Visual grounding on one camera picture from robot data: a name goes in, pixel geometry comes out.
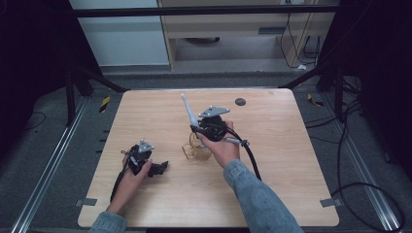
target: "person's left hand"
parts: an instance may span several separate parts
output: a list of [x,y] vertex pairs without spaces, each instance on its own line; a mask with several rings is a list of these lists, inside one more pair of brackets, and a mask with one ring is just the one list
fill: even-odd
[[[127,156],[124,157],[123,164],[126,162]],[[119,183],[118,190],[115,197],[112,200],[112,203],[107,208],[107,212],[115,213],[119,216],[124,214],[124,210],[127,204],[131,201],[133,196],[136,194],[137,189],[143,182],[143,180],[148,176],[149,170],[152,166],[152,159],[149,159],[143,165],[142,170],[134,176],[133,172],[130,169],[127,169],[124,172],[123,178]]]

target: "wooden table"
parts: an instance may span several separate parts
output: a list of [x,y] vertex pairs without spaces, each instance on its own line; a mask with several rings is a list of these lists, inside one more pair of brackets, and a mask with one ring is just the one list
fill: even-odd
[[[90,185],[80,226],[91,226],[105,211],[123,154],[141,139],[154,145],[154,163],[169,161],[162,176],[146,178],[126,218],[136,227],[243,227],[245,219],[216,160],[187,160],[182,145],[189,141],[189,118],[184,93],[197,115],[209,106],[229,108],[223,119],[249,140],[262,180],[282,199],[301,226],[334,226],[330,198],[293,94],[288,89],[132,90],[122,97],[119,110]],[[245,106],[235,100],[244,98]],[[241,160],[253,171],[241,148]]]

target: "aluminum rail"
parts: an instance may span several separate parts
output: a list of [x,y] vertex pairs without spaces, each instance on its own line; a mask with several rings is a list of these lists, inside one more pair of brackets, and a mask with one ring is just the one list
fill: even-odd
[[80,119],[85,111],[85,106],[87,103],[88,98],[82,98],[78,109],[77,109],[77,116],[73,120],[72,124],[67,126],[63,132],[63,135],[60,138],[56,148],[54,149],[53,154],[51,155],[51,159],[49,160],[48,165],[43,172],[42,177],[37,182],[36,187],[34,188],[33,192],[31,193],[30,198],[26,202],[23,210],[19,214],[15,224],[12,227],[13,233],[23,233],[26,232],[31,220],[33,219],[34,215],[39,208],[46,191],[54,177],[55,172],[57,171],[58,165],[66,152],[67,147],[76,131],[77,126],[79,125]]
[[[333,111],[333,104],[332,100],[330,99],[327,94],[322,94],[323,99],[325,100],[325,104],[329,109],[330,113],[334,115]],[[334,121],[336,127],[338,128],[340,133],[343,133],[343,125],[339,122],[339,120]],[[347,139],[345,140],[345,145],[347,152],[352,160],[352,164],[355,167],[355,170],[358,173],[360,180],[363,183],[370,183],[373,185],[378,185],[376,180],[374,179],[373,175],[370,173],[369,169],[367,168],[365,162],[361,157],[361,153],[358,151],[358,148],[355,142],[352,140],[351,135],[348,135]],[[374,188],[366,187],[365,191],[369,197],[370,202],[372,203],[373,208],[375,209],[376,214],[378,215],[382,225],[384,226],[385,230],[395,230],[399,228],[399,222],[389,205],[387,198],[385,195]]]

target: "denim sleeve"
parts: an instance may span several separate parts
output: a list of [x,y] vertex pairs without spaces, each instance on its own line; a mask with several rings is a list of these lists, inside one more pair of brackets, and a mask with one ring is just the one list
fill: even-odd
[[110,212],[102,212],[91,226],[89,233],[124,233],[127,221]]
[[228,163],[223,173],[236,194],[251,232],[303,232],[276,193],[239,159]]

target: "black cable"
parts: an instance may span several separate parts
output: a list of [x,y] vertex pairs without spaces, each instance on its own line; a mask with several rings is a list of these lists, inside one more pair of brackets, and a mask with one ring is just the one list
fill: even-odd
[[287,19],[287,22],[286,22],[285,30],[284,30],[284,32],[282,33],[281,43],[280,43],[280,44],[281,44],[281,51],[282,51],[283,56],[285,57],[285,60],[286,60],[287,65],[289,66],[289,68],[297,68],[297,66],[291,66],[291,65],[289,64],[288,60],[286,59],[285,51],[283,50],[283,37],[284,37],[284,34],[286,33],[286,30],[287,30],[287,29],[289,29],[289,34],[291,35],[291,41],[292,41],[292,44],[293,44],[294,54],[296,55],[296,58],[302,63],[302,65],[314,64],[315,62],[304,62],[304,61],[302,61],[302,60],[299,58],[299,55],[297,54],[297,48],[296,48],[296,45],[295,45],[295,43],[294,43],[293,36],[292,36],[292,32],[291,32],[290,20],[291,20],[291,13],[288,13],[288,19]]
[[43,122],[45,122],[45,120],[46,120],[46,114],[45,114],[45,113],[42,113],[42,112],[33,112],[33,115],[35,115],[35,114],[40,114],[40,115],[42,115],[42,116],[43,116],[43,119],[40,121],[40,123],[37,123],[37,124],[34,125],[34,126],[30,126],[30,127],[27,127],[27,128],[23,128],[23,130],[30,130],[30,129],[37,128],[37,127],[39,127],[41,124],[43,124]]
[[[346,33],[340,38],[340,40],[336,43],[335,47],[333,47],[331,50],[329,50],[329,51],[327,52],[327,54],[325,54],[325,56],[323,56],[323,59],[321,59],[321,60],[319,60],[319,61],[317,61],[317,62],[310,62],[310,63],[308,63],[308,64],[323,62],[324,60],[328,59],[328,56],[329,56],[330,54],[332,54],[332,52],[335,51],[337,48],[339,48],[339,47],[340,47],[340,44],[346,39],[346,37],[347,37],[350,33],[352,33],[352,31],[354,30],[354,28],[358,25],[358,23],[361,21],[361,19],[363,18],[363,16],[364,16],[364,15],[366,14],[366,12],[369,10],[370,6],[372,5],[372,2],[373,2],[373,0],[370,0],[370,1],[369,1],[368,5],[367,5],[366,8],[364,9],[364,11],[360,14],[360,16],[357,18],[357,20],[351,25],[351,27],[346,31]],[[291,13],[288,13],[288,20],[287,20],[287,24],[286,24],[286,27],[285,27],[285,31],[284,31],[284,33],[283,33],[282,36],[281,36],[281,51],[282,51],[282,54],[283,54],[283,56],[284,56],[285,58],[286,58],[286,55],[285,55],[285,52],[283,51],[282,42],[283,42],[283,36],[284,36],[284,34],[285,34],[285,32],[286,32],[287,27],[289,28],[290,35],[292,36],[291,28],[290,28],[290,17],[291,17]],[[292,39],[292,43],[293,43],[293,46],[294,46],[294,49],[295,49],[294,52],[297,53],[297,49],[296,49],[296,46],[294,45],[294,40],[293,40],[293,39]],[[291,65],[288,63],[288,60],[286,60],[286,61],[287,61],[287,64],[288,64],[288,66],[289,66],[290,68],[297,68],[297,67],[291,66]]]
[[316,63],[316,62],[317,62],[317,59],[319,58],[319,51],[320,51],[320,44],[321,44],[321,36],[318,36],[315,51],[307,51],[307,50],[306,50],[310,38],[311,38],[310,36],[308,36],[308,37],[306,38],[305,45],[303,46],[303,54],[304,54],[305,57],[307,57],[307,58],[315,59],[315,63]]
[[246,152],[249,155],[249,158],[251,159],[252,166],[254,167],[255,175],[261,181],[260,172],[258,171],[258,165],[257,165],[257,162],[255,161],[255,157],[251,149],[249,148],[249,143],[247,141],[242,140],[240,136],[233,129],[227,127],[226,130],[229,134],[233,135],[237,140],[241,142],[240,145],[246,150]]
[[128,152],[122,150],[121,153],[124,153],[124,156],[127,156],[126,162],[123,164],[123,168],[121,169],[121,171],[118,174],[118,178],[115,181],[115,185],[113,186],[113,190],[112,190],[112,195],[110,195],[110,202],[113,201],[113,198],[115,198],[116,192],[118,191],[118,187],[119,184],[121,182],[121,179],[123,179],[124,173],[129,169],[129,167],[127,167],[127,164],[129,162],[130,159],[130,155],[128,154]]
[[319,123],[319,124],[306,126],[306,128],[308,129],[308,128],[316,128],[316,127],[324,126],[324,125],[326,125],[326,124],[329,124],[329,123],[333,122],[333,121],[336,120],[337,118],[338,118],[338,116],[336,116],[336,117],[334,117],[334,118],[332,118],[332,119],[329,119],[329,120],[327,120],[327,121],[325,121],[325,122]]
[[322,142],[326,142],[326,143],[331,143],[331,144],[339,144],[339,142],[332,142],[332,141],[329,141],[329,140],[325,140],[325,139],[317,138],[317,137],[310,136],[310,135],[309,135],[309,138],[311,138],[311,139],[316,139],[316,140],[319,140],[319,141],[322,141]]
[[[341,197],[341,199],[342,199],[342,202],[344,203],[344,205],[346,206],[346,208],[348,209],[348,211],[349,211],[357,220],[359,220],[360,222],[362,222],[364,225],[368,226],[369,228],[371,228],[371,229],[373,229],[373,230],[376,230],[376,231],[379,231],[379,232],[398,232],[398,231],[400,231],[400,230],[403,228],[403,226],[404,226],[404,224],[405,224],[405,216],[404,216],[403,210],[402,210],[402,209],[400,208],[400,206],[397,204],[396,200],[395,200],[387,191],[385,191],[384,189],[382,189],[382,188],[380,188],[380,187],[378,187],[378,186],[376,186],[376,185],[370,184],[370,183],[350,183],[350,184],[346,184],[346,185],[342,186],[341,176],[340,176],[340,160],[341,160],[342,144],[343,144],[343,142],[344,142],[345,133],[346,133],[347,127],[348,127],[348,120],[347,120],[347,119],[348,119],[348,115],[349,115],[349,113],[350,113],[349,110],[350,110],[351,108],[353,108],[354,106],[357,106],[357,105],[359,104],[359,102],[358,102],[357,104],[355,104],[354,106],[351,106],[351,104],[348,105],[347,110],[343,113],[343,124],[344,124],[344,125],[343,125],[343,129],[342,129],[342,136],[341,136],[340,141],[339,141],[339,144],[338,144],[338,152],[337,152],[337,181],[338,181],[338,189],[335,190],[335,191],[333,191],[333,192],[331,193],[331,196],[334,196],[335,194],[339,193],[339,194],[340,194],[340,197]],[[385,195],[386,197],[388,197],[389,199],[391,199],[391,201],[393,202],[393,204],[394,204],[395,207],[397,208],[397,210],[398,210],[398,212],[399,212],[399,214],[400,214],[400,218],[401,218],[401,222],[400,222],[399,227],[398,227],[397,229],[394,229],[394,230],[386,230],[386,229],[378,228],[378,227],[376,227],[376,226],[368,223],[367,221],[365,221],[363,218],[361,218],[360,216],[358,216],[358,215],[355,213],[355,211],[349,206],[349,204],[348,204],[348,202],[347,202],[347,200],[346,200],[346,198],[345,198],[345,196],[344,196],[344,194],[343,194],[343,190],[346,189],[346,188],[348,188],[348,187],[357,186],[357,185],[369,186],[369,187],[378,189],[378,190],[380,190],[382,193],[384,193],[384,195]]]
[[307,123],[312,123],[312,122],[316,122],[316,121],[323,120],[323,119],[327,119],[327,118],[331,118],[331,117],[334,117],[334,116],[327,116],[327,117],[323,117],[323,118],[312,119],[312,120],[309,120],[309,121],[305,121],[304,123],[305,123],[305,124],[307,124]]

